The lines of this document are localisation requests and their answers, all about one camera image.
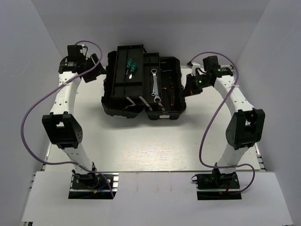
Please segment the black plastic toolbox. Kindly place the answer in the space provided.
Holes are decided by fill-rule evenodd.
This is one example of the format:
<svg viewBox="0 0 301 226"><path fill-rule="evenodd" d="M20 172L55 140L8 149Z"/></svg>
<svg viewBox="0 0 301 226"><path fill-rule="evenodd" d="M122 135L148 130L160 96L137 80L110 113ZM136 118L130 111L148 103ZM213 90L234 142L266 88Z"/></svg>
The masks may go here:
<svg viewBox="0 0 301 226"><path fill-rule="evenodd" d="M150 120L177 120L186 110L179 59L174 56L160 56L159 53L148 53L143 45L118 46L117 50L108 53L107 57L104 95L101 99L107 115L131 119L145 111ZM130 58L133 63L138 64L132 79L129 79L130 71L126 75L126 64ZM157 70L160 103L155 103L154 96L151 95L152 69ZM175 91L174 106L171 106L168 96L168 90L172 87Z"/></svg>

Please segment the brown T-handle hex key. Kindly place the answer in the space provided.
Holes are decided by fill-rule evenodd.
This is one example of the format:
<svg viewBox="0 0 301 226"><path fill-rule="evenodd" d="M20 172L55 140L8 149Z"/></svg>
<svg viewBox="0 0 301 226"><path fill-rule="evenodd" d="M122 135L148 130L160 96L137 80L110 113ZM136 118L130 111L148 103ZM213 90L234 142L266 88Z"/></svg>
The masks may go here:
<svg viewBox="0 0 301 226"><path fill-rule="evenodd" d="M175 91L174 87L171 88L171 106L174 106L175 103Z"/></svg>

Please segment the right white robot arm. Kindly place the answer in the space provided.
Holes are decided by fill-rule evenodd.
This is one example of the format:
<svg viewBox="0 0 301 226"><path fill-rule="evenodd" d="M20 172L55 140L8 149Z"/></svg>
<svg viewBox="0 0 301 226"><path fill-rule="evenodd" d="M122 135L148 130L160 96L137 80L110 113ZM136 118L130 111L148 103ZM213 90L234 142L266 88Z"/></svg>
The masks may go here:
<svg viewBox="0 0 301 226"><path fill-rule="evenodd" d="M194 180L198 188L230 189L236 178L236 169L243 155L259 142L262 137L265 112L256 109L240 90L238 72L229 67L222 67L217 56L208 56L203 64L189 61L187 66L191 73L186 77L184 93L186 96L200 94L204 88L213 87L221 95L221 105L226 105L231 120L226 128L226 148L213 166L201 164L212 169L211 174L198 174Z"/></svg>

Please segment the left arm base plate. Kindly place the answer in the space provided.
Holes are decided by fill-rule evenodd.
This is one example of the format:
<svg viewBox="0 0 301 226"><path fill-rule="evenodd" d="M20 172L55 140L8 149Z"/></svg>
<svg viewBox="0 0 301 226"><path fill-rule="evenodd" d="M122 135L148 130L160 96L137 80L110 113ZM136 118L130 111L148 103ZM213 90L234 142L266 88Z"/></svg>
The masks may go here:
<svg viewBox="0 0 301 226"><path fill-rule="evenodd" d="M68 199L112 200L111 191L116 195L119 173L104 173L94 176L88 174L74 174L71 178Z"/></svg>

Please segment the green stubby screwdriver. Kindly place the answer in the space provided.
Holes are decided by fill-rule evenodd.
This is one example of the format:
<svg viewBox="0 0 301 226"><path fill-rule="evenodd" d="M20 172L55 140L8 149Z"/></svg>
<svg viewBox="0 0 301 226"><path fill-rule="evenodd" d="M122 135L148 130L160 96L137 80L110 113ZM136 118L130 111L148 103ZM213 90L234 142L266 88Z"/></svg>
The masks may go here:
<svg viewBox="0 0 301 226"><path fill-rule="evenodd" d="M127 69L126 75L128 74L129 70L131 69L132 64L133 64L133 60L131 58L128 59L127 64L126 64L126 69Z"/></svg>
<svg viewBox="0 0 301 226"><path fill-rule="evenodd" d="M132 64L131 64L129 79L132 79L134 73L135 73L136 70L137 70L137 67L138 67L138 64L137 64L137 63L132 63Z"/></svg>

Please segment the small silver ratchet wrench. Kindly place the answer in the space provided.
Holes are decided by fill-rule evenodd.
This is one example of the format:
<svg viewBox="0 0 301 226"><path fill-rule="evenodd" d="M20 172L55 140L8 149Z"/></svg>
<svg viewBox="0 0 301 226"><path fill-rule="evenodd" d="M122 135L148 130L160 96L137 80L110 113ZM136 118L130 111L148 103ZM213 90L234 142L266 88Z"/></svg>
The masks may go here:
<svg viewBox="0 0 301 226"><path fill-rule="evenodd" d="M158 84L157 84L157 70L156 69L152 69L151 70L151 74L153 76L153 92L152 92L152 96L158 96Z"/></svg>

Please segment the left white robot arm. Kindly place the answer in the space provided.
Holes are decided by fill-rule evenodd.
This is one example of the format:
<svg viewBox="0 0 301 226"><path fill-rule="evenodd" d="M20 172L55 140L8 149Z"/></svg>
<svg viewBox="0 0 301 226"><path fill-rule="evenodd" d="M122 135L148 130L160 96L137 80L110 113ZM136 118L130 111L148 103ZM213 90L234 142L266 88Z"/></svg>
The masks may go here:
<svg viewBox="0 0 301 226"><path fill-rule="evenodd" d="M99 176L95 173L95 164L83 148L83 130L73 115L77 89L82 80L78 75L91 69L98 60L95 54L88 56L87 50L85 45L67 47L68 55L61 60L58 69L61 89L56 94L50 113L42 117L42 124L50 142L75 162L75 181L95 188L99 185Z"/></svg>

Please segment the large silver ratchet wrench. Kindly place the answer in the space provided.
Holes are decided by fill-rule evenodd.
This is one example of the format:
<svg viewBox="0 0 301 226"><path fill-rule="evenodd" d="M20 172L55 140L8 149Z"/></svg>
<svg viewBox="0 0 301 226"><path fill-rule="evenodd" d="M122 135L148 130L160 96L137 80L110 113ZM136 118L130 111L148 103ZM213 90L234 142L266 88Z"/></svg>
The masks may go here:
<svg viewBox="0 0 301 226"><path fill-rule="evenodd" d="M152 69L151 70L151 74L153 76L153 92L152 92L152 96L154 96L154 102L155 103L160 103L161 102L161 98L159 96L159 91L158 91L158 83L157 83L157 70L156 69Z"/></svg>

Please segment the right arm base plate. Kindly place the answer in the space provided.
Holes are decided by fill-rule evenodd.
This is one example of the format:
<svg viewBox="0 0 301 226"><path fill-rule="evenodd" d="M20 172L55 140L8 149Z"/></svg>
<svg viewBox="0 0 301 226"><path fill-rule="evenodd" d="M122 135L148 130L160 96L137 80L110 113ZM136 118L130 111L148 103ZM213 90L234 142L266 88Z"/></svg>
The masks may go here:
<svg viewBox="0 0 301 226"><path fill-rule="evenodd" d="M237 174L221 174L218 169L191 177L197 188L198 201L241 200Z"/></svg>

